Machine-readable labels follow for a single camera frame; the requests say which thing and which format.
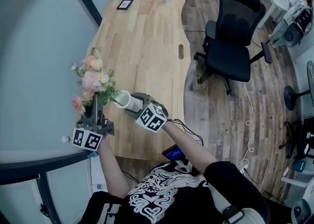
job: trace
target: white desk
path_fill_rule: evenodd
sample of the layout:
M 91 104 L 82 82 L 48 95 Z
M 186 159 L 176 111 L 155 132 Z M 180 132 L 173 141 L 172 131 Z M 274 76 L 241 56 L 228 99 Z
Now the white desk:
M 260 29 L 266 20 L 269 18 L 269 16 L 272 14 L 272 12 L 275 10 L 275 8 L 278 8 L 282 11 L 288 11 L 289 10 L 289 1 L 288 0 L 270 0 L 272 5 L 269 8 L 269 10 L 266 12 L 264 17 L 261 19 L 260 23 L 257 25 L 257 28 Z

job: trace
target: person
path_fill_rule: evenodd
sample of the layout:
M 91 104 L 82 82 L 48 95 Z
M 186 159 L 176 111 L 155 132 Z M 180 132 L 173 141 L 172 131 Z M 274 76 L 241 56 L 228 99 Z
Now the person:
M 289 0 L 289 10 L 285 13 L 282 20 L 275 27 L 272 34 L 268 36 L 273 48 L 284 44 L 283 35 L 288 26 L 294 21 L 304 7 L 313 8 L 313 0 Z
M 269 223 L 270 211 L 262 195 L 234 164 L 218 161 L 173 122 L 162 128 L 187 160 L 158 165 L 130 190 L 104 138 L 98 154 L 108 192 L 92 195 L 81 224 L 226 223 L 208 183 L 232 206 L 244 210 L 239 223 Z

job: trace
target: white graphic print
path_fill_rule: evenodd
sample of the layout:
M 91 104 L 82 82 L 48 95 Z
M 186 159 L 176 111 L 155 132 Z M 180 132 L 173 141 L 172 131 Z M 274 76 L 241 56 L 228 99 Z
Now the white graphic print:
M 192 170 L 192 165 L 186 166 L 182 161 L 177 161 L 177 171 L 167 172 L 162 170 L 162 167 L 168 166 L 167 163 L 161 167 L 152 170 L 128 195 L 130 195 L 130 206 L 134 207 L 135 213 L 148 218 L 151 223 L 158 222 L 164 217 L 166 209 L 175 201 L 174 195 L 177 193 L 178 188 L 182 187 L 198 187 L 202 182 L 203 186 L 207 186 L 205 177 L 202 174 L 193 176 L 187 174 Z M 146 193 L 155 193 L 153 197 L 146 195 Z M 154 207 L 148 207 L 149 204 L 154 204 Z

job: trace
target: chair armrest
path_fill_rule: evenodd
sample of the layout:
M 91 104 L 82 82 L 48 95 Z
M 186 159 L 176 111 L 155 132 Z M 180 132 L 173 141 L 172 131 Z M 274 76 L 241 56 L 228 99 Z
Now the chair armrest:
M 212 39 L 216 38 L 216 22 L 208 21 L 206 24 L 206 37 L 210 37 Z
M 256 56 L 254 56 L 251 60 L 250 60 L 250 64 L 252 62 L 255 62 L 257 61 L 258 59 L 264 57 L 265 58 L 265 61 L 269 64 L 271 64 L 271 54 L 270 54 L 270 51 L 269 51 L 269 48 L 268 48 L 268 45 L 264 42 L 261 42 L 261 45 L 262 45 L 262 51 L 259 52 Z
M 266 43 L 264 43 L 264 42 L 262 42 L 261 45 L 262 45 L 262 49 L 263 49 L 263 52 L 264 52 L 265 61 L 267 63 L 271 64 L 272 59 L 271 59 L 271 54 L 270 54 L 268 45 Z

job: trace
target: picture frame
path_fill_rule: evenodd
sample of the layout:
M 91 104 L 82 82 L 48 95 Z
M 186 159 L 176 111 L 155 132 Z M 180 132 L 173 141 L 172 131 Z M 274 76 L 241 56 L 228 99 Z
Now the picture frame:
M 128 10 L 128 8 L 131 6 L 133 0 L 123 0 L 118 5 L 117 10 Z

